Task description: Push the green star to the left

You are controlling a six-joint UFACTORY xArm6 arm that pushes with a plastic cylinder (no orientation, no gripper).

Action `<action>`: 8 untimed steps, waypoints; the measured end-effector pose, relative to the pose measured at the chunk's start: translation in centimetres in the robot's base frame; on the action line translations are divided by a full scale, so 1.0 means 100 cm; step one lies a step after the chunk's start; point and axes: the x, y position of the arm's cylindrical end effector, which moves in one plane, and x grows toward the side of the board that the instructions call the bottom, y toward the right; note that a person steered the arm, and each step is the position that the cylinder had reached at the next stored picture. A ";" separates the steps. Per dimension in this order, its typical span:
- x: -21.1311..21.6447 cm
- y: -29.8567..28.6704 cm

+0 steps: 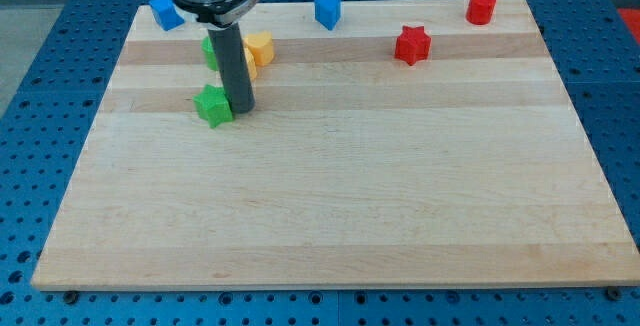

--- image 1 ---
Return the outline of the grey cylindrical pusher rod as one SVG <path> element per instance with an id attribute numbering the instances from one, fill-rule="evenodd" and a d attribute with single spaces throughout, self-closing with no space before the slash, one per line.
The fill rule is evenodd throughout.
<path id="1" fill-rule="evenodd" d="M 239 25 L 209 30 L 208 36 L 231 111 L 236 114 L 252 111 L 255 99 Z"/>

